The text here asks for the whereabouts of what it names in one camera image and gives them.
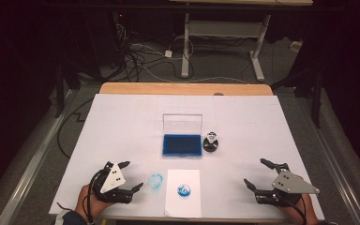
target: clear plastic box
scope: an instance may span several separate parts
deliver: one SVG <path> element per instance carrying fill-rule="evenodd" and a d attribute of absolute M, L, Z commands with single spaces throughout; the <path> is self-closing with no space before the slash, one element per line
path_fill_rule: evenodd
<path fill-rule="evenodd" d="M 203 116 L 201 114 L 163 114 L 165 158 L 201 157 Z"/>

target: sleeve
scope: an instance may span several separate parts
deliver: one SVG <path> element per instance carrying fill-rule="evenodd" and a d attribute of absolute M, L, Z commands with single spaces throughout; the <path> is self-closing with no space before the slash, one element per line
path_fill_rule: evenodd
<path fill-rule="evenodd" d="M 86 225 L 86 221 L 75 211 L 63 210 L 57 215 L 55 225 Z"/>
<path fill-rule="evenodd" d="M 327 222 L 327 221 L 321 221 L 319 225 L 338 225 L 337 223 L 335 222 Z"/>

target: white paper sheet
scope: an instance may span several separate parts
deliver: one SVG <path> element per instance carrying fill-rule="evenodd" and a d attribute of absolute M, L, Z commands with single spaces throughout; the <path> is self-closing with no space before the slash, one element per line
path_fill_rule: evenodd
<path fill-rule="evenodd" d="M 165 215 L 172 218 L 201 217 L 199 170 L 168 170 Z"/>

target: robotic arm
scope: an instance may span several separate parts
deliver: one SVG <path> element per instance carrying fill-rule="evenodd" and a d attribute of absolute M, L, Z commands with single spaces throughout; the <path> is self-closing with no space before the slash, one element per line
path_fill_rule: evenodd
<path fill-rule="evenodd" d="M 143 183 L 133 187 L 131 190 L 121 189 L 126 183 L 121 169 L 125 168 L 129 161 L 112 164 L 110 161 L 99 171 L 99 175 L 93 184 L 93 192 L 96 197 L 105 203 L 130 203 L 133 194 L 138 192 Z"/>
<path fill-rule="evenodd" d="M 275 164 L 264 158 L 260 162 L 270 168 L 276 169 L 278 177 L 273 181 L 272 190 L 261 190 L 244 179 L 247 188 L 254 192 L 259 204 L 271 204 L 274 206 L 290 207 L 296 205 L 303 193 L 318 194 L 320 191 L 304 181 L 300 176 L 290 172 L 288 164 Z"/>

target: white desk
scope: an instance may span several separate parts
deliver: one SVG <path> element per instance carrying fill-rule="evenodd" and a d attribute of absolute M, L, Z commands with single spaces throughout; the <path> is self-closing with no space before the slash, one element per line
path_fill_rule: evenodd
<path fill-rule="evenodd" d="M 171 0 L 175 2 L 207 3 L 207 4 L 243 4 L 243 5 L 271 5 L 271 6 L 311 6 L 312 0 Z M 262 22 L 218 22 L 218 21 L 192 21 L 186 13 L 184 32 L 184 53 L 182 62 L 182 77 L 188 77 L 189 36 L 215 36 L 235 38 L 257 38 L 256 48 L 249 52 L 249 57 L 256 79 L 264 81 L 262 67 L 259 63 L 259 53 L 263 45 L 265 32 L 271 16 L 265 15 Z"/>
<path fill-rule="evenodd" d="M 201 113 L 202 134 L 215 131 L 218 150 L 203 152 L 197 159 L 163 159 L 164 113 Z M 257 204 L 244 184 L 247 178 L 257 188 L 272 189 L 277 173 L 262 165 L 260 158 L 287 162 L 294 173 L 309 182 L 277 97 L 99 94 L 49 213 L 60 213 L 57 202 L 76 205 L 80 187 L 108 160 L 128 160 L 130 165 L 123 170 L 127 183 L 122 188 L 141 182 L 144 186 L 130 204 L 106 209 L 101 215 L 104 218 L 179 219 L 164 216 L 167 171 L 192 169 L 201 174 L 202 217 L 190 219 L 284 221 L 285 216 L 275 207 Z M 148 186 L 149 177 L 156 173 L 163 176 L 158 191 Z M 318 218 L 323 219 L 317 198 L 312 196 L 312 200 Z"/>

